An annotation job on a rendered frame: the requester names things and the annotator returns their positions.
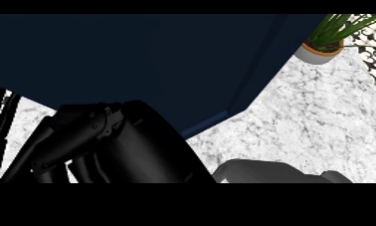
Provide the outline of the white plant pot orange rim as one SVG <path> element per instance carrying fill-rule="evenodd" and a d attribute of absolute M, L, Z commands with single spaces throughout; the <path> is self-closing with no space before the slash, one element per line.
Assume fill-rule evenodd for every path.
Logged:
<path fill-rule="evenodd" d="M 325 51 L 321 52 L 316 50 L 310 39 L 306 38 L 300 44 L 297 50 L 293 53 L 293 56 L 306 64 L 322 65 L 325 64 L 340 53 L 343 49 L 343 41 L 330 43 L 325 46 Z"/>

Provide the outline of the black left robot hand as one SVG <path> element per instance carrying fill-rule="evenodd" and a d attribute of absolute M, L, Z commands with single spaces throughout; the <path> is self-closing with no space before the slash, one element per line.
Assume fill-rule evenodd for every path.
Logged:
<path fill-rule="evenodd" d="M 0 183 L 206 183 L 181 135 L 139 102 L 63 105 L 42 118 Z"/>

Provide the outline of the green leafy plant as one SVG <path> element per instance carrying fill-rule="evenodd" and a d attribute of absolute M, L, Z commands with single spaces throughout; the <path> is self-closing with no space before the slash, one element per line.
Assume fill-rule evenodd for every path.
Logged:
<path fill-rule="evenodd" d="M 327 14 L 305 45 L 319 53 L 333 53 L 343 48 L 343 40 L 372 24 L 376 14 Z"/>

